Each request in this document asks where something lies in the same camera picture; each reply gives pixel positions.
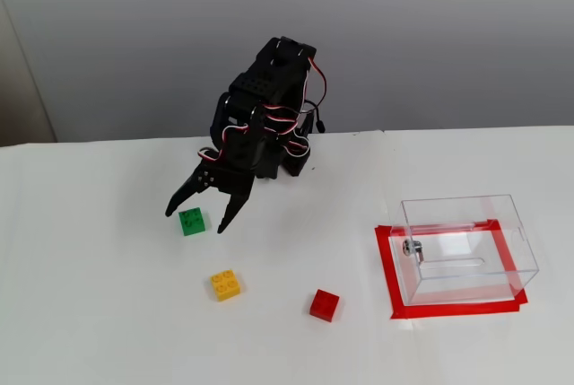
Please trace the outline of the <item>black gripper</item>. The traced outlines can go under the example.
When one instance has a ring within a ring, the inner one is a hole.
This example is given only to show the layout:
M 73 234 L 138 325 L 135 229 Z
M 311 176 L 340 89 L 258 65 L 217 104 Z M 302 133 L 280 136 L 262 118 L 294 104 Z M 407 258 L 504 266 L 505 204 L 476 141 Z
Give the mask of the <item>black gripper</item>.
M 264 122 L 232 125 L 230 122 L 213 123 L 213 144 L 219 150 L 215 162 L 201 161 L 189 178 L 171 197 L 167 217 L 194 194 L 202 193 L 214 183 L 220 192 L 230 196 L 217 232 L 223 233 L 247 203 L 255 178 L 267 178 L 265 153 L 267 131 Z

